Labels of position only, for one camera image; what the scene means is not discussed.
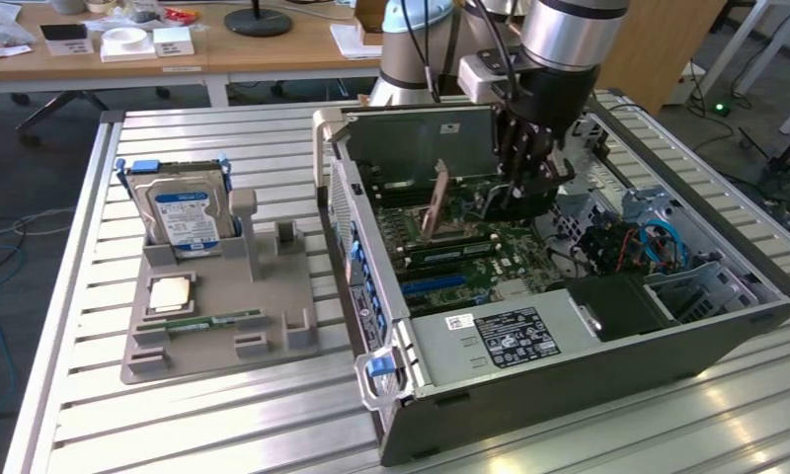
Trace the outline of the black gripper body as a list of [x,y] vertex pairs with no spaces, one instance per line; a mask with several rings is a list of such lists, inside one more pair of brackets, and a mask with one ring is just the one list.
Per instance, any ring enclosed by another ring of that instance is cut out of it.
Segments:
[[578,72],[530,69],[518,75],[516,99],[510,96],[508,79],[504,79],[500,82],[505,92],[500,132],[513,128],[513,120],[532,123],[550,132],[566,132],[584,110],[597,79],[597,66]]

